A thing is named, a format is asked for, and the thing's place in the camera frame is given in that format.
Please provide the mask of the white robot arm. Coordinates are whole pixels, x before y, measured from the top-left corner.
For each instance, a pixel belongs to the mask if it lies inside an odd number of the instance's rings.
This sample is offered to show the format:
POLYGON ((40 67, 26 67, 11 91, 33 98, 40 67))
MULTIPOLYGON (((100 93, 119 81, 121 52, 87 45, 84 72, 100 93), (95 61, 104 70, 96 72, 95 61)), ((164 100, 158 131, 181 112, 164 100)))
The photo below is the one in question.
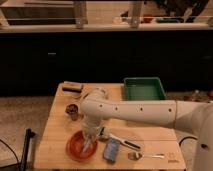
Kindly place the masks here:
POLYGON ((178 100, 114 101, 104 88, 87 93, 80 109, 85 138, 95 140, 104 119, 144 122, 195 134, 198 138, 193 171, 213 171, 213 102, 178 100))

